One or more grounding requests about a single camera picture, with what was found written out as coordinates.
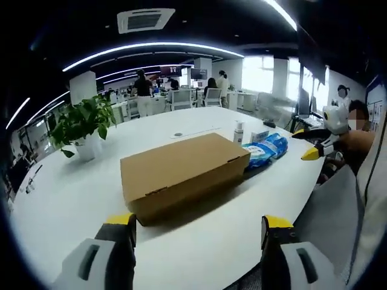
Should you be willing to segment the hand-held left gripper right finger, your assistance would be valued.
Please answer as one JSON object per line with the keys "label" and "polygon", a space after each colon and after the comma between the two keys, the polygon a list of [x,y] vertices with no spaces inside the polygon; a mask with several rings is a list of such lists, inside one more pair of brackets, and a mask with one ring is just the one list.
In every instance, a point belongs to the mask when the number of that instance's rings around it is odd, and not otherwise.
{"label": "hand-held left gripper right finger", "polygon": [[263,289],[334,289],[333,264],[312,243],[301,242],[288,220],[264,215],[261,224]]}

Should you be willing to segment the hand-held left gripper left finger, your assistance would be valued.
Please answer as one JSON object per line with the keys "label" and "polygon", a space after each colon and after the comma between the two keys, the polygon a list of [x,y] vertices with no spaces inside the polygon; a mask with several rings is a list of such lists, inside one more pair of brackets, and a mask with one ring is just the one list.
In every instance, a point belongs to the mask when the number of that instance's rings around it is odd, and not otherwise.
{"label": "hand-held left gripper left finger", "polygon": [[109,217],[63,260],[61,288],[132,289],[136,238],[134,213]]}

